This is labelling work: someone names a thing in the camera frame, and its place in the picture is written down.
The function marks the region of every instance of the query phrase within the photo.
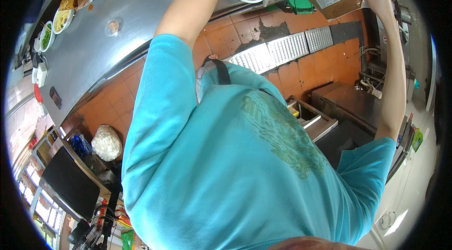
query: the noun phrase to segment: orange wall tile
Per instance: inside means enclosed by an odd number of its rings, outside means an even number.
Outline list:
[[[279,92],[281,92],[281,94],[283,93],[282,90],[282,85],[281,85],[281,81],[279,80],[279,75],[277,72],[270,72],[267,75],[268,81],[273,83],[274,86],[276,86],[276,88],[278,88]]]

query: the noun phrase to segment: metal pipe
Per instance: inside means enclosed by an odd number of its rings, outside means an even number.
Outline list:
[[[381,80],[381,79],[379,79],[379,78],[373,77],[373,76],[368,75],[368,74],[366,74],[366,73],[364,73],[364,72],[359,72],[359,73],[362,74],[362,75],[365,76],[365,77],[375,79],[376,81],[379,81],[379,82],[381,82],[381,83],[385,83],[384,80]]]

